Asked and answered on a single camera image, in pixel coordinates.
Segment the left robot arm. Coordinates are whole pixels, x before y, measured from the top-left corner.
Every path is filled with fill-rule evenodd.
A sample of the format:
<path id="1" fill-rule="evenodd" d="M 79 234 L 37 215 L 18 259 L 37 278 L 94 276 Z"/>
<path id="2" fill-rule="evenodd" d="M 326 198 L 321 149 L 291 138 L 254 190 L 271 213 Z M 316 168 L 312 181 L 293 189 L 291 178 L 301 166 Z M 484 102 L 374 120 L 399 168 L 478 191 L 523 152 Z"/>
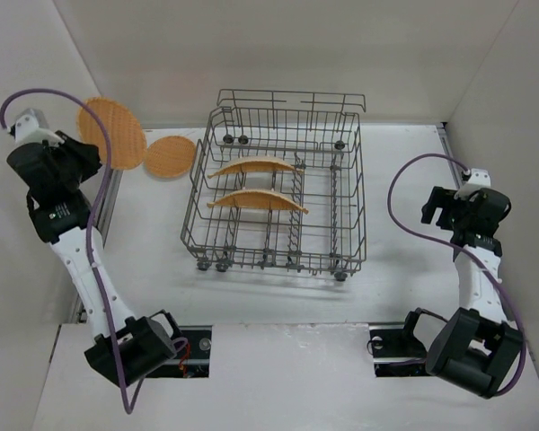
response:
<path id="1" fill-rule="evenodd" d="M 61 131 L 38 129 L 18 137 L 8 165 L 27 184 L 27 208 L 34 228 L 66 266 L 88 312 L 93 346 L 89 366 L 112 383 L 132 384 L 175 358 L 182 333 L 166 313 L 166 330 L 152 317 L 137 317 L 117 294 L 102 262 L 102 236 L 87 226 L 92 207 L 81 184 L 100 170 L 96 145 Z"/>

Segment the round woven plate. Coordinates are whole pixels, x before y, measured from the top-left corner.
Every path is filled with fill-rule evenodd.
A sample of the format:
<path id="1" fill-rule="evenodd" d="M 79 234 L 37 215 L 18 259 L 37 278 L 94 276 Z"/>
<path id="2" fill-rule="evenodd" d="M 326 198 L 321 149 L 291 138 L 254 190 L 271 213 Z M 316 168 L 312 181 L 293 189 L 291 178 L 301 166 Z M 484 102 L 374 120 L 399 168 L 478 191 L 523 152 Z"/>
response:
<path id="1" fill-rule="evenodd" d="M 162 137 L 148 147 L 144 166 L 157 178 L 177 178 L 190 170 L 195 152 L 196 145 L 187 137 Z"/>
<path id="2" fill-rule="evenodd" d="M 146 154 L 146 136 L 139 121 L 124 105 L 104 97 L 92 97 L 84 100 L 101 120 L 110 139 L 113 170 L 132 170 L 140 165 Z M 103 133 L 98 123 L 85 110 L 80 108 L 76 115 L 76 125 L 83 143 L 96 145 L 101 162 L 107 162 L 107 148 Z"/>

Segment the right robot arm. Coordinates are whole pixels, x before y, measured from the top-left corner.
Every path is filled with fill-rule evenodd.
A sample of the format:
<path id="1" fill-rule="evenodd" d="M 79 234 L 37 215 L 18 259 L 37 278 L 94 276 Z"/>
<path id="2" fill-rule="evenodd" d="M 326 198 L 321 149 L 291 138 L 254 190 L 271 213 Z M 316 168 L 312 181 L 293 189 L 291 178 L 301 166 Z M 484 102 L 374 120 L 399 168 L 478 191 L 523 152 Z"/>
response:
<path id="1" fill-rule="evenodd" d="M 485 187 L 466 195 L 434 187 L 421 209 L 422 223 L 452 232 L 459 280 L 459 308 L 429 347 L 426 371 L 484 399 L 498 395 L 524 346 L 499 291 L 502 248 L 494 235 L 510 210 L 506 195 Z"/>

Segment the fish-shaped woven plate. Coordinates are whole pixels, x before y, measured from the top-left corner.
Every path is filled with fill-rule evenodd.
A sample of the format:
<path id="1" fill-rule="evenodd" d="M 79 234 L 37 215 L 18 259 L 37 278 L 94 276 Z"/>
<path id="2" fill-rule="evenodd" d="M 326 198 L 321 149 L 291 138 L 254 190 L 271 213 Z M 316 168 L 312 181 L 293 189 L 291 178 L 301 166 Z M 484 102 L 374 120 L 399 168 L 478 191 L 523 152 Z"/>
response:
<path id="1" fill-rule="evenodd" d="M 287 196 L 267 189 L 240 189 L 226 194 L 207 207 L 235 207 L 268 211 L 297 211 L 308 214 L 309 210 Z"/>
<path id="2" fill-rule="evenodd" d="M 214 177 L 251 172 L 304 172 L 303 168 L 287 163 L 275 156 L 244 156 L 233 159 L 218 171 L 208 175 Z"/>

